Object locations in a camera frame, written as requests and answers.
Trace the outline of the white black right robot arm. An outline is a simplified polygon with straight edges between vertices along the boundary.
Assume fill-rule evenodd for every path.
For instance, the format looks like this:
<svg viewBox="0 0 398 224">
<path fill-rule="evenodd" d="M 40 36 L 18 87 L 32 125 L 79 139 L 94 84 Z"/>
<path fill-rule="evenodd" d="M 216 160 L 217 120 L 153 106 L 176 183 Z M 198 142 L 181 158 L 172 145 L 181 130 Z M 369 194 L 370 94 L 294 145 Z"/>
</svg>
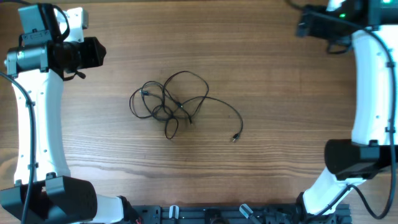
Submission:
<svg viewBox="0 0 398 224">
<path fill-rule="evenodd" d="M 299 7 L 299 37 L 352 50 L 356 62 L 356 113 L 349 139 L 325 145 L 325 168 L 299 199 L 303 220 L 334 214 L 338 204 L 377 174 L 389 170 L 391 186 L 381 219 L 391 209 L 397 183 L 397 2 L 330 1 Z"/>
</svg>

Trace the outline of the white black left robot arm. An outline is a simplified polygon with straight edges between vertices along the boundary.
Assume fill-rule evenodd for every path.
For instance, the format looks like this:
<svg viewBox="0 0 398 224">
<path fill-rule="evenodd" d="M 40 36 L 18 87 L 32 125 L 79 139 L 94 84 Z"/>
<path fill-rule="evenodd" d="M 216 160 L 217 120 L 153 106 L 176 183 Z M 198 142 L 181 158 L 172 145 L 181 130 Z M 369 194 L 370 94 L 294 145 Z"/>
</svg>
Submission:
<svg viewBox="0 0 398 224">
<path fill-rule="evenodd" d="M 100 67 L 106 55 L 96 37 L 84 35 L 88 13 L 24 3 L 19 17 L 23 33 L 4 62 L 17 100 L 19 158 L 1 206 L 22 223 L 126 221 L 125 200 L 99 195 L 91 182 L 73 178 L 63 150 L 63 85 L 85 78 L 83 70 Z"/>
</svg>

